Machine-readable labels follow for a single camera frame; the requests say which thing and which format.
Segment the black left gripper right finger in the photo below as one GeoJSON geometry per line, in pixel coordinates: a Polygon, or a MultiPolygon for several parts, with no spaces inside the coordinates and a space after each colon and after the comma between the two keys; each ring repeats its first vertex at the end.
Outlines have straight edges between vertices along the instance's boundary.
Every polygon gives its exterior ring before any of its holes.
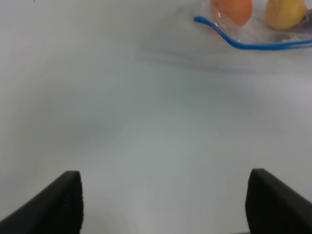
{"type": "Polygon", "coordinates": [[[246,218],[252,234],[310,234],[312,203],[265,169],[252,169],[246,218]]]}

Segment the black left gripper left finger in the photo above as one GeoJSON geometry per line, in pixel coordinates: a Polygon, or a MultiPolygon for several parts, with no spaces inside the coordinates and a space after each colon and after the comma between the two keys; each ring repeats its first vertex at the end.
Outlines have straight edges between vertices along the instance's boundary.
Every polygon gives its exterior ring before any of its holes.
{"type": "Polygon", "coordinates": [[[79,171],[66,171],[0,221],[2,234],[79,234],[84,219],[79,171]]]}

